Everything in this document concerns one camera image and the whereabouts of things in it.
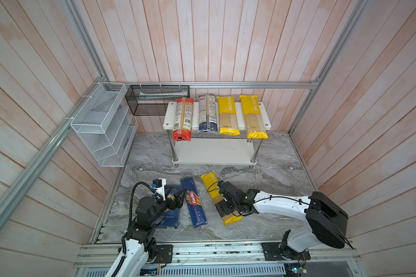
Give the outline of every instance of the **spaghetti package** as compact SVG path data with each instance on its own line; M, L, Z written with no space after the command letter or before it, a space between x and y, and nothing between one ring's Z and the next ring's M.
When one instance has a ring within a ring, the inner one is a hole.
M237 124L236 106L234 97L217 97L219 101L219 125L221 134L239 135L239 126Z
M214 172L214 170L210 173L203 174L200 178L204 182L205 187L209 192L209 196L211 196L211 199L214 202L214 205L216 206L217 212L223 219L225 226L242 219L241 216L233 215L234 211L231 210L230 205L228 205L225 199L223 199L223 196L220 195L219 190L216 190L217 182L219 180L217 179L216 172Z
M173 186L168 197L174 199L174 194L182 190L181 186ZM161 215L155 222L157 229L174 228L177 229L179 226L179 213L180 209L170 210L167 209L165 213Z
M196 228L200 225L207 224L207 218L200 202L199 194L194 184L192 177L183 178L180 181L182 188L186 189L186 203L188 205L189 214L191 215L191 221L193 227Z
M199 132L217 132L214 94L199 96Z
M192 98L178 98L176 108L176 120L174 121L174 130L172 138L175 141L191 141L191 129L193 119Z
M268 138L262 115L260 114L260 108L257 103L257 95L241 95L240 102L242 103L248 138Z

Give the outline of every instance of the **white wire basket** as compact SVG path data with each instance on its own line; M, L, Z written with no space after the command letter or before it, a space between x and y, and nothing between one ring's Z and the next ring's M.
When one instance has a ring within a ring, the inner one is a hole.
M122 136L122 143L114 155L108 156L104 159L98 160L100 166L105 167L123 167L128 158L129 149L133 143L134 134L137 131L138 124L129 125L124 136Z
M126 95L122 83L100 83L71 122L76 133L104 134Z
M134 126L138 126L137 122L134 126L129 125L133 116L128 113L128 108L124 106L116 111L104 134L77 133L100 166L123 166L122 158L128 141L125 137L131 135Z
M100 166L123 167L137 130L133 115L120 103L126 94L121 83L101 83L71 123Z

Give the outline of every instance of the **barilla spaghetti box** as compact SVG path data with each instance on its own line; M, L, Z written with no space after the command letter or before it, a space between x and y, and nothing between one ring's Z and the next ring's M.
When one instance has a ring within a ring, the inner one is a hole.
M194 179L192 177L183 178L180 184L183 189L186 189L186 203L189 214L191 215L193 227L196 228L200 225L207 224L207 218L204 209L202 209L202 203L200 202L196 186L194 185Z
M181 186L172 186L171 192L168 197L174 198L174 194L182 190ZM155 222L156 228L175 228L179 226L179 212L180 209L170 210L167 209L164 214Z

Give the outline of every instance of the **black mesh basket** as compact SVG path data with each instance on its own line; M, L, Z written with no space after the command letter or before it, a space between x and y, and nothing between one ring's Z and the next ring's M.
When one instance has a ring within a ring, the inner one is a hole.
M125 96L133 115L165 115L168 103L180 97L189 97L189 86L131 85Z

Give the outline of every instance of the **black mounting plate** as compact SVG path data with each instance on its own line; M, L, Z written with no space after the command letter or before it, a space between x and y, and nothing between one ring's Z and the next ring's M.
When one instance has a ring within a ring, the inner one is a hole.
M279 248L280 242L264 242L262 243L263 255L266 261L281 261L286 260L281 253Z
M156 255L159 257L160 264L170 264L172 262L172 244L158 245Z
M283 255L280 251L280 247L279 247L280 242L264 242L261 245L262 245L262 249L263 249L263 255L265 256L266 261L289 260L289 259L283 257ZM301 253L296 252L295 254L300 260L303 260L304 257L305 257L306 260L311 259L310 253L307 250L305 250L304 252L301 252Z

